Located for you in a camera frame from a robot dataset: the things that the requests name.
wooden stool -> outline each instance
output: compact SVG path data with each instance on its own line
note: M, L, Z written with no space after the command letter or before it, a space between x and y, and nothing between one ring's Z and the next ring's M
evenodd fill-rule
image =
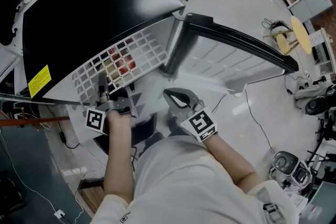
M289 55L292 52L292 50L294 50L295 47L298 46L298 45L301 45L301 47L303 48L303 50L307 54L311 54L312 49L311 49L311 43L310 43L309 35L308 35L305 27L303 26L303 24L295 16L290 17L290 24L292 26L292 29L290 29L290 30L277 32L277 33L266 35L266 36L263 36L263 37L274 37L274 36L276 36L277 44L278 44L280 50L285 55ZM287 39L284 37L283 34L291 33L291 32L293 32L295 34L296 40L289 43L287 41Z

black refrigerator door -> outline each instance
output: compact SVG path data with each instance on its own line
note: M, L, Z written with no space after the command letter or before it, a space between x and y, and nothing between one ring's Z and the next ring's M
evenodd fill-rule
M78 82L72 83L76 94L88 102L95 94L90 89L98 72L130 73L127 66L121 66L131 60L128 55L133 47L150 44L143 49L148 58L156 49L152 32L145 29L183 8L180 0L38 0L25 12L23 22L24 66L31 97L38 100L74 73L78 76ZM148 70L157 65L150 60ZM139 72L111 87L128 83Z
M200 83L214 82L231 92L245 85L299 70L297 62L260 40L189 13L164 71Z

person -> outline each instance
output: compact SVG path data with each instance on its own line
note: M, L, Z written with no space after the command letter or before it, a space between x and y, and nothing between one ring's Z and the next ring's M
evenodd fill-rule
M111 111L107 118L105 197L91 224L298 223L277 182L262 182L218 134L203 143L190 135L157 141L139 158L134 184L131 117Z

white wire rack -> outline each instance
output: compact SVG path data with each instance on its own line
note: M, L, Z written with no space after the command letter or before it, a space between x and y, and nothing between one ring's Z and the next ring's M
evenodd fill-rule
M167 52L147 28L92 57L77 68L71 77L80 102L94 105L98 101L99 73L107 75L111 94L159 67L166 60Z
M198 79L225 84L228 90L242 92L245 84L283 73L273 63L228 44L199 37L181 64L181 71Z

white shirt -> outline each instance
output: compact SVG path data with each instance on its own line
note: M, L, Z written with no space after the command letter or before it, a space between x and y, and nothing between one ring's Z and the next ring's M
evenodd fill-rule
M91 224L298 223L294 204L276 181L244 194L190 136L168 137L150 147L139 159L135 182L130 204L105 196ZM265 204L277 210L270 214Z

